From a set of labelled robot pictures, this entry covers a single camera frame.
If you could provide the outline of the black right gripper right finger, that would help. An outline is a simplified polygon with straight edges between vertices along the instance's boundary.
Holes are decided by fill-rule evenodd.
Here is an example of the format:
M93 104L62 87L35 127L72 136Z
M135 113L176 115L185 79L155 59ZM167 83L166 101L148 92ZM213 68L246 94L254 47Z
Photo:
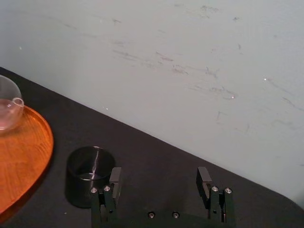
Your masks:
M208 210L208 218L221 225L235 226L236 215L233 191L229 187L221 189L216 186L206 167L198 167L196 185L199 195Z

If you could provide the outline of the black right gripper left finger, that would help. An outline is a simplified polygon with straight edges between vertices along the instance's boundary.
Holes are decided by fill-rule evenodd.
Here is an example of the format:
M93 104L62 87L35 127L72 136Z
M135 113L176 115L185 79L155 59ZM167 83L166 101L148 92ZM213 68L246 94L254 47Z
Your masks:
M122 186L122 168L114 167L112 169L109 183L100 189L93 187L90 191L91 204L91 225L102 224L101 206L105 208L106 222L112 222L117 219L116 207L121 194Z

